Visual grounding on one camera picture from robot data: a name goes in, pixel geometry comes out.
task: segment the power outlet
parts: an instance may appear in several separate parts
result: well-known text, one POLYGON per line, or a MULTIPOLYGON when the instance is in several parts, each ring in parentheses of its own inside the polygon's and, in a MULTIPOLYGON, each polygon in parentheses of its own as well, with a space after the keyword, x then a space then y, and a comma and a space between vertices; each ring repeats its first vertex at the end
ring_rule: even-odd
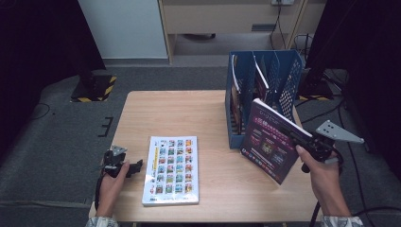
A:
POLYGON ((294 5, 295 0, 271 0, 271 4, 274 6, 289 6, 294 5))

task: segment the file organizer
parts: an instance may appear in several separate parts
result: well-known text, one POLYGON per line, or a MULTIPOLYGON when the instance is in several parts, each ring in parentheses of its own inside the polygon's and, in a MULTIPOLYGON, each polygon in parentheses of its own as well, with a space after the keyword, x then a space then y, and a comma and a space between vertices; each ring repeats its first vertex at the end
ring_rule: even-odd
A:
POLYGON ((244 134, 236 134, 235 127, 238 126, 233 121, 233 113, 230 108, 231 88, 234 82, 233 64, 235 65, 235 77, 241 90, 239 99, 242 103, 241 116, 243 125, 240 127, 245 129, 253 101, 256 63, 258 63, 262 72, 267 75, 269 90, 266 103, 294 122, 292 108, 303 70, 303 63, 298 52, 295 50, 232 51, 229 55, 225 95, 230 148, 239 148, 245 136, 244 134), (233 56, 236 56, 236 62, 233 62, 233 56))

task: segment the white panel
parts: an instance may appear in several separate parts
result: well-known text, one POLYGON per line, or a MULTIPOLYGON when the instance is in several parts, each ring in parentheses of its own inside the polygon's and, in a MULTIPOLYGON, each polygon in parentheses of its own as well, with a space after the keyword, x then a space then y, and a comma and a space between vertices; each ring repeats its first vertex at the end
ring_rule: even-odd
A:
POLYGON ((157 0, 78 0, 103 59, 166 59, 157 0))

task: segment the hand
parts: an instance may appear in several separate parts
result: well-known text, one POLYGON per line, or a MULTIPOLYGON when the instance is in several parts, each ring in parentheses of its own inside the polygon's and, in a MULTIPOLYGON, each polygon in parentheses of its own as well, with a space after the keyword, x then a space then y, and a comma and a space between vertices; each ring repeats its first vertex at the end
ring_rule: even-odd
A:
POLYGON ((296 147, 301 160, 310 169, 313 193, 325 216, 351 217, 340 189, 339 164, 316 161, 303 147, 296 147))
POLYGON ((129 169, 130 162, 126 162, 121 166, 120 172, 116 178, 111 177, 107 173, 104 175, 100 186, 99 206, 96 211, 96 216, 113 217, 115 202, 117 201, 121 188, 123 187, 129 169))

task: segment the black tape mark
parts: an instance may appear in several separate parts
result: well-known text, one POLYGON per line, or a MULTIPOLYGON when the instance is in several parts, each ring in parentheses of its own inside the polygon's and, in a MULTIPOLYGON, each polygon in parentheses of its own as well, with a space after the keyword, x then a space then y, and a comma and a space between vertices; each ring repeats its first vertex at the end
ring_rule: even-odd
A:
POLYGON ((112 122, 113 122, 114 117, 112 117, 112 116, 106 116, 105 119, 108 119, 108 120, 109 120, 109 124, 107 124, 107 125, 102 125, 101 127, 102 127, 102 128, 106 128, 106 131, 104 132, 104 134, 98 135, 97 137, 107 137, 107 135, 109 134, 109 129, 110 129, 110 126, 112 125, 112 122))

